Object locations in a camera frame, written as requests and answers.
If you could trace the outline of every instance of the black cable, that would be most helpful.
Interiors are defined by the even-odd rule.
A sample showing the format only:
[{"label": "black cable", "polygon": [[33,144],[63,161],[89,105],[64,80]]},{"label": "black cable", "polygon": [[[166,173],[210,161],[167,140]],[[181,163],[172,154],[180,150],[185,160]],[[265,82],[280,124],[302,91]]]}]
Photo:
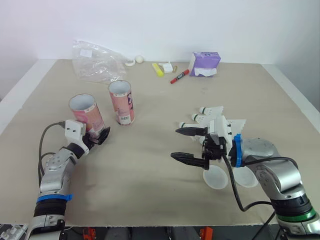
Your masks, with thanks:
[{"label": "black cable", "polygon": [[47,126],[43,132],[42,132],[42,135],[41,135],[41,138],[40,138],[40,143],[39,143],[39,161],[38,161],[38,180],[39,180],[39,187],[41,185],[41,178],[42,178],[42,175],[45,174],[45,171],[44,171],[44,167],[42,166],[42,144],[43,144],[43,141],[44,141],[44,137],[45,137],[45,134],[47,132],[47,130],[55,125],[60,125],[61,127],[65,127],[65,122],[64,121],[59,121],[59,122],[55,122],[55,123],[52,123],[50,124],[49,126]]},{"label": "black cable", "polygon": [[[44,159],[44,157],[47,156],[47,155],[54,155],[54,154],[56,154],[56,153],[55,153],[55,152],[46,152],[46,153],[44,153],[44,154],[41,155],[40,164],[41,164],[42,169],[43,169],[42,159]],[[38,167],[38,176],[40,176],[40,177],[39,177],[39,186],[40,186],[40,184],[41,184],[41,179],[42,179],[42,177],[41,177],[41,172],[40,172],[40,167]]]},{"label": "black cable", "polygon": [[290,157],[285,157],[285,156],[275,156],[275,157],[268,157],[268,158],[262,158],[259,160],[254,160],[254,161],[250,161],[250,162],[246,162],[245,165],[252,165],[252,164],[259,164],[259,163],[263,163],[263,162],[268,162],[268,161],[274,161],[274,160],[287,160],[293,163],[293,165],[298,168],[298,164],[295,160],[293,160]]},{"label": "black cable", "polygon": [[239,206],[239,208],[240,208],[240,210],[241,210],[242,212],[245,212],[245,211],[247,211],[248,209],[250,209],[251,207],[253,207],[253,206],[255,206],[255,205],[259,205],[259,204],[272,205],[271,202],[269,202],[269,201],[255,201],[255,202],[252,202],[252,203],[250,203],[249,205],[243,207],[243,205],[242,205],[242,203],[241,203],[241,200],[240,200],[240,197],[239,197],[238,190],[237,190],[236,181],[235,181],[235,176],[234,176],[234,173],[233,173],[233,171],[232,171],[231,164],[229,163],[226,155],[222,155],[222,157],[223,157],[223,160],[224,160],[224,162],[225,162],[225,164],[226,164],[226,167],[227,167],[228,172],[229,172],[229,175],[230,175],[230,181],[231,181],[232,190],[233,190],[233,194],[234,194],[236,203],[238,204],[238,206]]},{"label": "black cable", "polygon": [[281,227],[279,228],[278,232],[276,233],[274,240],[277,240],[277,239],[278,239],[278,237],[279,237],[279,235],[280,235],[280,231],[281,231]]},{"label": "black cable", "polygon": [[276,213],[273,212],[271,214],[271,216],[268,218],[268,220],[262,225],[262,227],[260,227],[260,229],[256,232],[256,234],[253,236],[253,238],[251,240],[255,240],[256,239],[256,237],[262,232],[262,230],[265,229],[266,226],[268,226],[268,224],[274,218],[275,215],[276,215]]}]

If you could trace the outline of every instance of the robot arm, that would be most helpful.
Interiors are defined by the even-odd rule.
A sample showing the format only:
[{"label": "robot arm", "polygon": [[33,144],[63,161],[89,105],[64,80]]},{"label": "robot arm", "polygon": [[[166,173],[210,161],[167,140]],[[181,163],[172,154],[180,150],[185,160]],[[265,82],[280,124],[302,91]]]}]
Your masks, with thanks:
[{"label": "robot arm", "polygon": [[297,164],[281,157],[267,140],[241,140],[240,134],[235,139],[229,153],[231,165],[253,171],[282,230],[289,235],[320,235],[319,215],[306,195]]},{"label": "robot arm", "polygon": [[205,136],[202,158],[194,158],[193,154],[184,152],[174,152],[171,157],[184,164],[208,170],[210,160],[219,160],[221,157],[230,165],[226,157],[228,152],[231,166],[247,166],[253,171],[270,198],[271,203],[268,204],[274,208],[277,221],[285,233],[294,236],[320,235],[319,215],[306,195],[295,161],[281,157],[271,142],[261,138],[242,140],[241,134],[234,137],[232,148],[228,151],[229,136],[217,134],[211,125],[213,124],[206,128],[185,127],[176,130],[187,136]]},{"label": "robot arm", "polygon": [[86,134],[86,124],[65,121],[65,137],[68,146],[62,147],[46,163],[41,179],[40,193],[25,240],[66,240],[65,210],[70,194],[71,175],[80,157],[87,155],[94,144],[102,144],[108,137],[110,127],[106,128],[100,138],[90,139]]}]

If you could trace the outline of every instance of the yellow highlighter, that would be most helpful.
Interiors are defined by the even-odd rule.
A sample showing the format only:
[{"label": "yellow highlighter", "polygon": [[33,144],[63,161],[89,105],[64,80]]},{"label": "yellow highlighter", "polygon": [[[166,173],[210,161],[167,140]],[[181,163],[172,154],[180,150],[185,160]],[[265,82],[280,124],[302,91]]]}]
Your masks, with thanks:
[{"label": "yellow highlighter", "polygon": [[152,67],[155,70],[158,77],[163,77],[165,75],[157,63],[152,63]]}]

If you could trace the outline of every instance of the blue ring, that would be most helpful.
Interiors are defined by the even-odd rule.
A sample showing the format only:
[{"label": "blue ring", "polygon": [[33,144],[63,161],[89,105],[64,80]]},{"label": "blue ring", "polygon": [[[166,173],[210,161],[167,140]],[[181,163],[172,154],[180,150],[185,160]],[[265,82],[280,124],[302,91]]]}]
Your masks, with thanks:
[{"label": "blue ring", "polygon": [[236,147],[235,167],[240,168],[242,165],[242,149],[241,149],[242,137],[241,137],[240,133],[238,133],[236,136],[234,136],[234,141],[235,141],[235,147]]},{"label": "blue ring", "polygon": [[49,195],[44,195],[44,196],[40,196],[38,197],[38,199],[36,200],[36,202],[40,202],[43,200],[47,200],[47,199],[62,199],[62,200],[66,200],[71,201],[73,197],[73,194],[69,194],[69,195],[61,195],[61,194],[49,194]]}]

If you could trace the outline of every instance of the can label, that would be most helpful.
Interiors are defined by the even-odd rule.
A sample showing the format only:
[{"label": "can label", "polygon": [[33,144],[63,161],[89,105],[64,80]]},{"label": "can label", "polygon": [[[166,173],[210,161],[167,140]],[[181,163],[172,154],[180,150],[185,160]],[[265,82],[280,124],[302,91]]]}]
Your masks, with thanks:
[{"label": "can label", "polygon": [[86,132],[93,138],[98,138],[103,129],[104,121],[101,117],[99,108],[96,103],[85,110],[72,110],[75,118],[82,123],[86,123]]},{"label": "can label", "polygon": [[135,112],[131,92],[121,96],[110,92],[113,109],[116,114],[116,121],[120,125],[129,125],[135,119]]}]

